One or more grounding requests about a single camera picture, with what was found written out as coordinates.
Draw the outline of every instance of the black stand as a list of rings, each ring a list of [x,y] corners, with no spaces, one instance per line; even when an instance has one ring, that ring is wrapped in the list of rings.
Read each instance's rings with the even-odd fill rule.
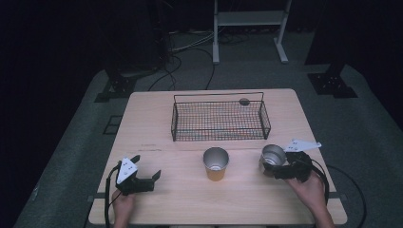
[[[325,73],[310,73],[309,80],[318,95],[333,95],[335,98],[356,98],[354,90],[340,77],[344,63],[331,63]]]

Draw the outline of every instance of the dark background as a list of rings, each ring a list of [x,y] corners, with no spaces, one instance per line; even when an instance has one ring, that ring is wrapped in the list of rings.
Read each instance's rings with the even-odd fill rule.
[[[166,3],[166,30],[212,28],[212,0]],[[1,227],[11,227],[18,218],[92,77],[105,62],[138,69],[163,64],[163,47],[154,42],[162,37],[161,15],[155,19],[153,4],[141,0],[1,2]],[[220,7],[271,10],[282,4],[221,1]],[[295,0],[287,29],[317,28],[306,64],[329,64],[335,56],[341,57],[364,75],[403,128],[399,28],[403,21],[398,5]]]

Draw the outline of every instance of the white shelf frame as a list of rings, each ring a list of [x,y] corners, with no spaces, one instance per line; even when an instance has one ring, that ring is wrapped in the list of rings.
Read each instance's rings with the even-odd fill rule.
[[[213,63],[220,63],[219,27],[220,26],[264,26],[280,25],[278,37],[274,38],[278,56],[283,64],[288,63],[287,55],[282,46],[285,26],[287,25],[292,0],[287,0],[284,10],[272,11],[236,11],[219,12],[218,0],[214,2],[214,41]]]

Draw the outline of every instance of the wooden table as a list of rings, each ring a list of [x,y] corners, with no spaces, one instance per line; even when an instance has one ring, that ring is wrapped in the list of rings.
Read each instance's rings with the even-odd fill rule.
[[[234,92],[264,93],[272,126],[267,140],[173,142],[174,95]],[[138,178],[150,178],[160,169],[162,174],[153,192],[137,194],[130,221],[133,224],[312,224],[312,215],[293,190],[283,180],[268,178],[258,169],[266,144],[286,146],[292,139],[316,140],[292,89],[135,92],[128,101],[98,192],[104,193],[106,177],[119,160],[141,155],[136,163]],[[202,163],[203,152],[213,146],[227,150],[230,156],[220,181],[209,180]],[[319,149],[306,153],[328,172]],[[335,192],[329,175],[328,179],[330,191]],[[111,193],[116,189],[112,185]],[[328,208],[336,224],[347,221],[340,199],[329,199]],[[113,222],[112,209],[109,217]],[[105,224],[103,199],[94,201],[88,219],[93,224]]]

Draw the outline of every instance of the black wire basket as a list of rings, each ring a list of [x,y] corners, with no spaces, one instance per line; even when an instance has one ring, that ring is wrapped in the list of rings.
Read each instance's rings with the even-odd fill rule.
[[[263,96],[262,92],[175,95],[173,141],[267,140],[271,126]]]

